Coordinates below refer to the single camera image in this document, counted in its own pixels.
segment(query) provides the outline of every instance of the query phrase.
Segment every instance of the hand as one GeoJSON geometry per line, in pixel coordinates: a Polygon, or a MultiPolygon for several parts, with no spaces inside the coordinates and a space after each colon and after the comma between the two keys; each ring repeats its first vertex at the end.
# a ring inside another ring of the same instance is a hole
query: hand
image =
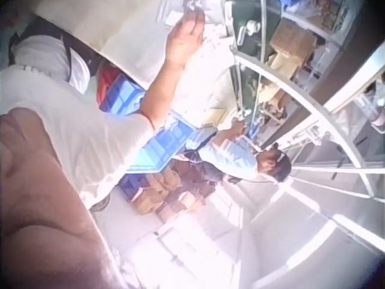
{"type": "Polygon", "coordinates": [[[231,129],[233,130],[234,134],[239,137],[243,134],[245,134],[246,132],[246,125],[245,125],[245,122],[244,121],[239,121],[239,120],[236,120],[231,129]]]}
{"type": "Polygon", "coordinates": [[[205,14],[201,9],[188,10],[168,36],[166,64],[184,68],[201,47],[205,30],[205,14]]]}

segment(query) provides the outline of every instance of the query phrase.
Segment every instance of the red bag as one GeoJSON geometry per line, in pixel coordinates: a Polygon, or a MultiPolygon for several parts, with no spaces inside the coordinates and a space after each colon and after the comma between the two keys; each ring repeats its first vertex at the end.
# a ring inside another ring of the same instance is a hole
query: red bag
{"type": "Polygon", "coordinates": [[[121,74],[121,71],[107,64],[104,65],[99,72],[99,85],[97,87],[96,101],[100,107],[103,101],[106,99],[107,91],[114,83],[115,79],[121,74]]]}

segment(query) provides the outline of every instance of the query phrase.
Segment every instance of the man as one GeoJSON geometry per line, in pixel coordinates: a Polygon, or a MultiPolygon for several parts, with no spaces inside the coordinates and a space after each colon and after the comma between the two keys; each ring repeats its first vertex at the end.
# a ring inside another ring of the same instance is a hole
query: man
{"type": "Polygon", "coordinates": [[[60,39],[42,47],[30,37],[14,48],[15,65],[0,79],[2,288],[124,288],[87,208],[163,124],[204,25],[201,10],[184,15],[138,113],[125,117],[81,102],[60,39]]]}
{"type": "Polygon", "coordinates": [[[245,123],[236,121],[230,129],[218,131],[213,126],[198,129],[176,158],[195,163],[208,180],[253,180],[257,175],[269,181],[283,182],[291,172],[291,162],[275,146],[253,155],[244,139],[245,123]]]}

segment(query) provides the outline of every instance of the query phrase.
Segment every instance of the person in light blue shirt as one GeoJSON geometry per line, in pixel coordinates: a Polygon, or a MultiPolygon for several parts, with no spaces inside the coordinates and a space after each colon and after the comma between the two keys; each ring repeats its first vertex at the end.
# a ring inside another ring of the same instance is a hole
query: person in light blue shirt
{"type": "Polygon", "coordinates": [[[245,133],[244,122],[234,122],[230,129],[219,131],[213,126],[198,129],[187,141],[184,153],[177,158],[214,165],[227,176],[252,180],[264,174],[282,182],[291,172],[290,159],[273,148],[256,156],[249,150],[247,142],[240,138],[245,133]],[[193,152],[195,157],[186,154],[193,152]]]}

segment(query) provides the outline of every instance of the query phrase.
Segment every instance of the blue box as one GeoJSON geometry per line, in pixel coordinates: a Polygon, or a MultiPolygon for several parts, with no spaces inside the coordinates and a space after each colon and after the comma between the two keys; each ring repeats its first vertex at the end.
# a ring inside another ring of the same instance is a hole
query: blue box
{"type": "MultiPolygon", "coordinates": [[[[128,115],[139,109],[144,94],[144,89],[120,75],[108,90],[100,109],[113,114],[128,115]]],[[[185,145],[196,128],[172,110],[170,115],[174,118],[173,125],[169,129],[161,129],[139,151],[128,168],[128,173],[158,173],[185,145]]]]}

